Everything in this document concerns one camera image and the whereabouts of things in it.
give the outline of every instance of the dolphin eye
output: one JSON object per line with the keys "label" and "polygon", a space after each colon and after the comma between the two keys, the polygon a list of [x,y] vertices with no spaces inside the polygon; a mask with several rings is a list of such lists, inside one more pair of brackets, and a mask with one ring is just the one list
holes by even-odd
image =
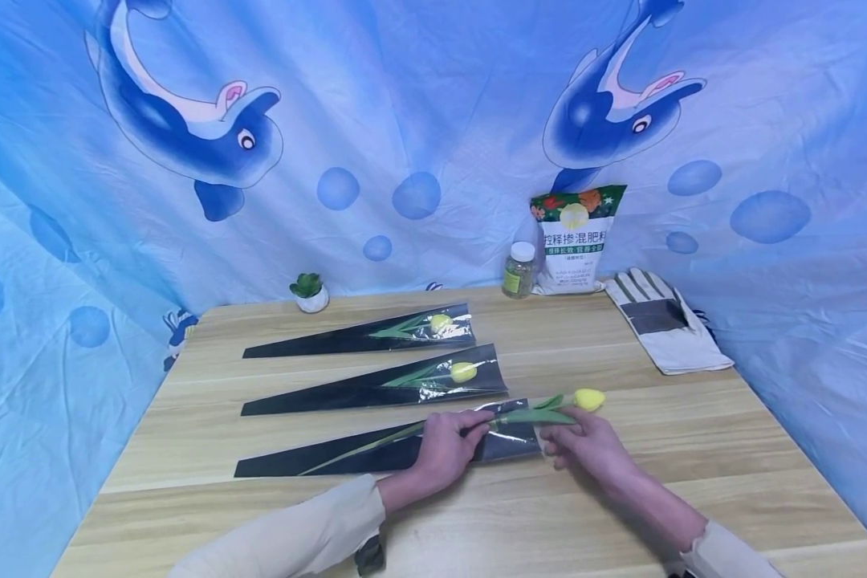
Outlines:
{"label": "dolphin eye", "polygon": [[633,132],[639,134],[642,130],[646,130],[652,124],[652,116],[645,115],[642,118],[637,118],[633,123]]}
{"label": "dolphin eye", "polygon": [[238,133],[238,145],[245,151],[250,151],[256,144],[257,141],[254,139],[254,135],[250,134],[250,130],[241,128],[241,132]]}

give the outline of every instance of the blue backdrop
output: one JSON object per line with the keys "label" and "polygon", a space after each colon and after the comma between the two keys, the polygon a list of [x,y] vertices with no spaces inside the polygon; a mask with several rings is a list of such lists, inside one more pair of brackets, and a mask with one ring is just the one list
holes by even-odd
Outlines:
{"label": "blue backdrop", "polygon": [[605,271],[706,310],[867,525],[867,2],[0,2],[0,576],[196,315],[494,284],[530,196],[608,183]]}

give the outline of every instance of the plastic bottle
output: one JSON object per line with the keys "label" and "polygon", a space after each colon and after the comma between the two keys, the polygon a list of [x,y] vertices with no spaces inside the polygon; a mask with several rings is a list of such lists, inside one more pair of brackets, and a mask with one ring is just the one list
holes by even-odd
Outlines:
{"label": "plastic bottle", "polygon": [[517,242],[511,245],[511,255],[507,257],[504,266],[504,284],[501,291],[512,299],[523,299],[533,290],[533,275],[536,248],[528,242]]}

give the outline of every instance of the human hand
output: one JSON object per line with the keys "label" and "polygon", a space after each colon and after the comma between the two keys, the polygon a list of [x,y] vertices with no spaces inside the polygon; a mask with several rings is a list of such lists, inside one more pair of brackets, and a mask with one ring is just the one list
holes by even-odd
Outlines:
{"label": "human hand", "polygon": [[578,422],[543,427],[540,433],[549,442],[545,451],[556,457],[556,468],[580,465],[613,495],[623,483],[641,473],[609,421],[579,408],[561,408],[559,412]]}
{"label": "human hand", "polygon": [[400,510],[456,482],[475,456],[475,448],[488,433],[488,422],[493,419],[492,412],[472,409],[431,413],[424,422],[421,450],[414,465],[378,482],[386,512]]}
{"label": "human hand", "polygon": [[[421,451],[411,466],[431,486],[432,493],[452,485],[465,472],[475,448],[489,430],[492,412],[466,409],[460,413],[431,413],[424,424]],[[462,431],[468,430],[466,436]]]}

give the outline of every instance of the white pot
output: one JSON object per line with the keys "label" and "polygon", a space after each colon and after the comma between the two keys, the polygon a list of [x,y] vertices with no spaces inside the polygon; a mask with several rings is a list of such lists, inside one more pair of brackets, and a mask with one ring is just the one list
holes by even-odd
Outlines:
{"label": "white pot", "polygon": [[320,291],[314,297],[308,297],[307,299],[302,299],[295,297],[295,302],[299,304],[299,309],[305,311],[307,314],[316,314],[316,312],[325,309],[328,306],[328,300],[330,297],[328,296],[328,288],[322,286]]}

